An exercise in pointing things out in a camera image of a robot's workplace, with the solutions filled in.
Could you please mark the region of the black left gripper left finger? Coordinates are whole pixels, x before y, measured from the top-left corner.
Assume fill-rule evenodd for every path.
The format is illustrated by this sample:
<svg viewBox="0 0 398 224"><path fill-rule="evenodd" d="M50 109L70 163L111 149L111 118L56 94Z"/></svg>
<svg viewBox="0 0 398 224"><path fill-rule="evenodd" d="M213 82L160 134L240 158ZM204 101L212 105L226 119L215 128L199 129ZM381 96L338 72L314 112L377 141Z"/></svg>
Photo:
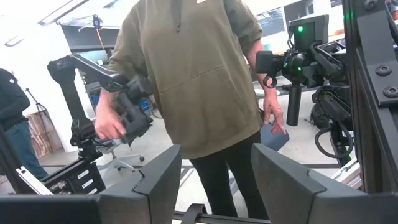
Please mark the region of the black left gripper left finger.
<svg viewBox="0 0 398 224"><path fill-rule="evenodd" d="M173 145L94 195L1 197L3 224L171 223L180 184L181 146Z"/></svg>

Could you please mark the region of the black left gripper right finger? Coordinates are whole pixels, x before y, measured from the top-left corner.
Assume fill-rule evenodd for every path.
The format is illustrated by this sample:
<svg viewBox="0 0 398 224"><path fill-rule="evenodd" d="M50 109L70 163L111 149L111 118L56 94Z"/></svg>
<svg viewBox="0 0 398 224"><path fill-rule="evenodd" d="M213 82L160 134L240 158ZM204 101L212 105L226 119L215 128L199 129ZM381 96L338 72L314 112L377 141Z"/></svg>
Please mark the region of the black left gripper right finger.
<svg viewBox="0 0 398 224"><path fill-rule="evenodd" d="M397 194L367 194L262 144L252 169L271 223L397 224Z"/></svg>

